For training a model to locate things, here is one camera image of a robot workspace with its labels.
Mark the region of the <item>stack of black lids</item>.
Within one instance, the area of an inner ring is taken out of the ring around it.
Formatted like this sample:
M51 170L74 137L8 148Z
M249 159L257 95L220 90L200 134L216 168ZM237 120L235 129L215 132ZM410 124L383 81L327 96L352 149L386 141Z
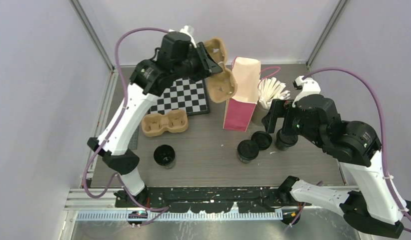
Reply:
M273 142L272 136L266 131L256 131L250 139L257 144L260 151L267 150Z

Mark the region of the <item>pink paper bag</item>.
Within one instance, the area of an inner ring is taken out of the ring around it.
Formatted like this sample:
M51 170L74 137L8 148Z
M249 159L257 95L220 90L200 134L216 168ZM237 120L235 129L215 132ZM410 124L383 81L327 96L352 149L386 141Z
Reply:
M246 132L259 101L262 63L258 59L237 56L231 64L231 72L237 88L226 101L223 129Z

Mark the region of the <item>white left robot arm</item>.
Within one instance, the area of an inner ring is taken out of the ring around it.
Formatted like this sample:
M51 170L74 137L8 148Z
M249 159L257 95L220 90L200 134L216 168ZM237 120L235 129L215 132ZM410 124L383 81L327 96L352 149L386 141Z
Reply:
M223 69L207 53L202 42L180 31L162 30L161 46L152 58L139 62L130 82L122 76L124 98L109 125L87 144L92 158L101 156L103 162L117 173L124 186L127 200L135 207L146 203L146 187L141 179L139 157L129 148L129 141L151 106L157 103L165 89L176 80L201 81L219 74Z

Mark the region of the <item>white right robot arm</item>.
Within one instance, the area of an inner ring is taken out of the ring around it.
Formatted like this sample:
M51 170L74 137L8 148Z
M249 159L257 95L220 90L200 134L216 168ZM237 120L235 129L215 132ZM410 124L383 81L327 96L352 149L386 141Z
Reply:
M275 99L262 123L268 133L275 133L279 150L304 137L347 169L358 187L338 191L288 176L278 188L283 204L310 203L342 216L362 233L400 237L405 230L401 220L411 213L411 201L390 192L383 173L382 144L372 126L342 120L334 101L320 94L298 101Z

